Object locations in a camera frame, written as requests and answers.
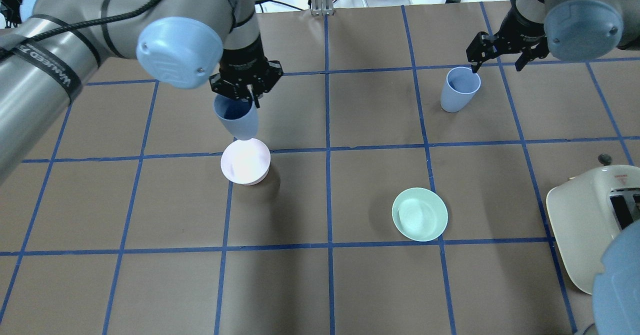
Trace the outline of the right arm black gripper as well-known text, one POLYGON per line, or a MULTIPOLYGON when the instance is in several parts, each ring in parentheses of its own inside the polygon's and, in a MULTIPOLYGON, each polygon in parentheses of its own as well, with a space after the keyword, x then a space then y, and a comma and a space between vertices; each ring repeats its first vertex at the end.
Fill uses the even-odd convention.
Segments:
POLYGON ((542 23, 526 19, 517 10, 509 10, 498 32, 478 32, 466 49, 474 74, 485 62, 509 54, 519 54, 515 61, 518 72, 533 60, 548 57, 550 50, 542 23))

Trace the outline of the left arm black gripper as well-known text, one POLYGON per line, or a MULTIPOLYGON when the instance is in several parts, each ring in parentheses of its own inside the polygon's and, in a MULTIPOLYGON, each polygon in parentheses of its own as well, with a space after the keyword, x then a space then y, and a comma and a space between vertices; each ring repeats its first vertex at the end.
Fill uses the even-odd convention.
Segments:
POLYGON ((268 60, 263 49, 224 49, 218 72, 209 77, 211 91, 231 100, 251 100, 270 92, 284 75, 281 62, 268 60))

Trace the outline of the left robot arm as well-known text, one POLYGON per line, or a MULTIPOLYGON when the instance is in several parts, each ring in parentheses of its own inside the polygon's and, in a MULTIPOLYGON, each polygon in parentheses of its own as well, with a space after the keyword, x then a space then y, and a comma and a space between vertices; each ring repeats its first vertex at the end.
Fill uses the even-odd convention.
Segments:
POLYGON ((284 74, 263 49, 255 0, 23 0, 1 36, 1 180, 110 57, 179 89, 253 101, 284 74))

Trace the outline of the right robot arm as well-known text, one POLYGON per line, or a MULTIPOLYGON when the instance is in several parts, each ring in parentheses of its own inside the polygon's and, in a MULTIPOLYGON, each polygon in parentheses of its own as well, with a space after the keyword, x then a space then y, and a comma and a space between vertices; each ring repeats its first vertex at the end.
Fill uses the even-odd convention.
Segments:
POLYGON ((509 0, 498 32, 480 31, 466 49, 471 71, 487 61, 517 54, 517 71, 553 55, 567 62, 603 57, 612 50, 638 51, 640 0, 509 0))

